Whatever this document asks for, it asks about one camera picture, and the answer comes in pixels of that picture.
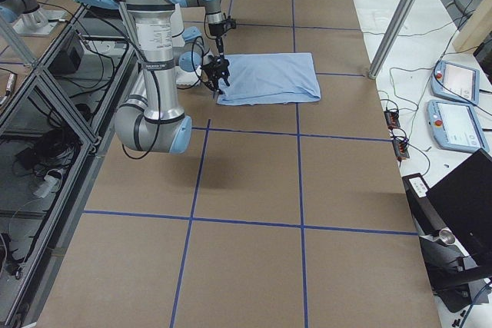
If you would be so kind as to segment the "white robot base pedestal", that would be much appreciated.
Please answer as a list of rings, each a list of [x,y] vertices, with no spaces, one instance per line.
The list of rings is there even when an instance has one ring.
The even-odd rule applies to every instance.
[[[184,90],[199,86],[204,79],[201,68],[204,57],[212,53],[199,28],[185,27],[180,5],[175,6],[171,16],[171,35],[178,88]]]

